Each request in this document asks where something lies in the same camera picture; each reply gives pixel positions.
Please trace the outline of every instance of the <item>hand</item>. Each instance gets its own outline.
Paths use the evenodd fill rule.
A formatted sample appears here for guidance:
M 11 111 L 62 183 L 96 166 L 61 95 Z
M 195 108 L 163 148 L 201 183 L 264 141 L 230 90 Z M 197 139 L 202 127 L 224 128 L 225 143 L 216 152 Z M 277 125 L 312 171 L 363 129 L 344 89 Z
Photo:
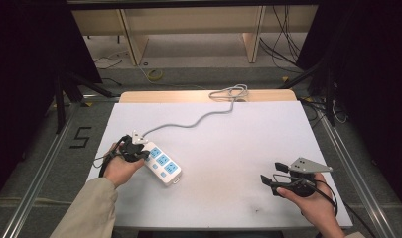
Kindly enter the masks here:
M 322 174 L 316 173 L 315 180 L 325 181 Z M 317 189 L 332 198 L 331 190 L 323 183 L 317 182 Z M 306 219 L 323 234 L 324 237 L 344 237 L 337 223 L 334 207 L 317 192 L 308 197 L 297 196 L 290 190 L 279 187 L 278 193 L 294 202 Z
M 113 144 L 109 151 L 111 151 L 115 147 Z M 144 166 L 144 160 L 140 159 L 137 162 L 127 162 L 120 158 L 119 156 L 114 157 L 104 172 L 104 177 L 111 180 L 115 187 L 119 187 L 120 185 L 128 182 L 133 174 L 142 166 Z

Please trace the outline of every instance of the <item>metal rail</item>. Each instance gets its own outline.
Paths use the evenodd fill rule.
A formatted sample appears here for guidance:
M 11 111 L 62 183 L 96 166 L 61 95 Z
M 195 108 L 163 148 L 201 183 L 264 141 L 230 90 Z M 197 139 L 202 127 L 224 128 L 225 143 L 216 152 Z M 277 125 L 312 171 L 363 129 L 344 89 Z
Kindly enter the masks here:
M 358 167 L 356 166 L 351 154 L 343 143 L 342 138 L 340 137 L 337 129 L 332 127 L 330 122 L 324 118 L 323 125 L 325 130 L 327 131 L 334 147 L 336 149 L 337 154 L 339 155 L 340 160 L 345 167 L 346 172 L 348 173 L 349 178 L 354 185 L 358 196 L 360 197 L 367 213 L 372 220 L 377 233 L 380 237 L 386 238 L 394 238 L 397 237 L 393 228 L 389 224 L 387 220 L 386 214 L 383 212 L 383 209 L 380 207 L 378 201 L 374 197 L 370 188 L 368 187 L 365 179 L 362 177 Z
M 33 207 L 33 203 L 40 192 L 41 187 L 43 186 L 44 181 L 52 167 L 52 164 L 59 152 L 59 149 L 67 135 L 67 132 L 70 128 L 70 124 L 77 110 L 79 109 L 79 103 L 73 103 L 69 109 L 69 117 L 63 127 L 63 129 L 55 136 L 55 139 L 52 141 L 52 144 L 49 147 L 48 152 L 46 153 L 45 158 L 43 159 L 42 164 L 39 167 L 36 175 L 33 178 L 27 192 L 24 197 L 21 199 L 21 203 L 15 210 L 15 213 L 11 217 L 8 222 L 5 232 L 3 233 L 3 238 L 14 238 L 18 237 L 22 226 L 27 219 L 28 214 Z

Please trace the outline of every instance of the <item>power strip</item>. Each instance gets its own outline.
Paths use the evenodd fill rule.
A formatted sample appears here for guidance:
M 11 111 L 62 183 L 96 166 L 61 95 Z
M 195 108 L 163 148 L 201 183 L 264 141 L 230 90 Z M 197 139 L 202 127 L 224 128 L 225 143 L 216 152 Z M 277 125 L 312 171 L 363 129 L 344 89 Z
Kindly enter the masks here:
M 164 185 L 169 186 L 180 180 L 182 168 L 158 148 L 158 146 L 153 142 L 148 142 L 144 146 L 144 151 L 145 150 L 150 152 L 148 158 L 145 160 L 145 166 L 148 167 Z

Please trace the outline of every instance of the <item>beige sleeve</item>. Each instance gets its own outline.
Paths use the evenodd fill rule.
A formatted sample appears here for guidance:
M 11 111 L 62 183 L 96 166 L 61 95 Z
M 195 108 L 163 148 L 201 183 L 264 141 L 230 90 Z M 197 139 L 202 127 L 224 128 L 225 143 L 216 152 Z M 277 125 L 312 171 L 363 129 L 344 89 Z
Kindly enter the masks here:
M 86 183 L 51 237 L 111 237 L 117 191 L 107 178 Z
M 365 237 L 361 234 L 361 232 L 355 232 L 345 236 L 345 238 L 365 238 Z

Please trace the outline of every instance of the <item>table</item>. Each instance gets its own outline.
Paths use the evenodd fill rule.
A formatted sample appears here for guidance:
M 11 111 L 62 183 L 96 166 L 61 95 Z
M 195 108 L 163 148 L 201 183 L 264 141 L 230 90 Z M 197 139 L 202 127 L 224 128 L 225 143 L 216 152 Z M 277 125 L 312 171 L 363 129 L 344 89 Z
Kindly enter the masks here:
M 152 124 L 194 121 L 205 112 L 227 109 L 229 102 L 213 103 L 207 97 L 209 92 L 124 93 L 113 109 L 96 156 L 103 155 L 114 140 L 132 129 L 142 132 Z M 255 123 L 246 123 L 246 118 Z M 271 123 L 257 130 L 257 125 L 266 125 L 266 121 Z M 117 226 L 139 230 L 312 226 L 295 205 L 273 196 L 260 180 L 261 174 L 271 177 L 275 173 L 274 162 L 294 162 L 298 151 L 303 157 L 325 163 L 292 91 L 250 90 L 246 102 L 236 102 L 230 114 L 212 115 L 192 129 L 156 131 L 146 139 L 172 157 L 183 175 L 177 184 L 165 187 L 147 168 L 141 168 L 130 182 L 118 188 Z M 97 177 L 98 170 L 92 167 L 88 179 Z M 341 200 L 331 175 L 325 176 Z M 338 206 L 339 224 L 352 226 L 343 204 Z

